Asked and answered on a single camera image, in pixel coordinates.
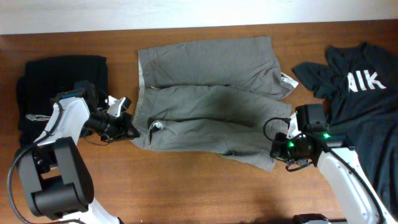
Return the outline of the grey cargo shorts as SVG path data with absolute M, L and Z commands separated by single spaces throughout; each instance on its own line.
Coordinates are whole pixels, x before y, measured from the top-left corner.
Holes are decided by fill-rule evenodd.
M 157 152 L 212 152 L 265 171 L 271 138 L 286 132 L 298 83 L 269 36 L 182 42 L 138 51 L 133 143 Z

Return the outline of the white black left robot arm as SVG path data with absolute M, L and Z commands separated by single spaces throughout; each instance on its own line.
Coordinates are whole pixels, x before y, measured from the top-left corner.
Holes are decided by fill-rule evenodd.
M 95 199 L 93 179 L 77 148 L 87 131 L 112 143 L 140 136 L 127 112 L 131 101 L 110 95 L 99 108 L 98 91 L 88 81 L 75 83 L 72 91 L 53 98 L 53 112 L 40 136 L 20 149 L 7 175 L 7 194 L 12 197 L 12 175 L 19 174 L 30 211 L 51 223 L 114 223 L 121 218 L 107 212 Z

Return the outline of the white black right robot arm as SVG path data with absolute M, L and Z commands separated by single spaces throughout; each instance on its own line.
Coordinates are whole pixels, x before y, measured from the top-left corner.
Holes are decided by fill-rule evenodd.
M 289 172 L 316 167 L 338 199 L 345 223 L 397 223 L 368 181 L 348 137 L 330 132 L 321 104 L 298 106 L 281 121 L 288 131 L 271 138 L 271 158 L 285 163 Z

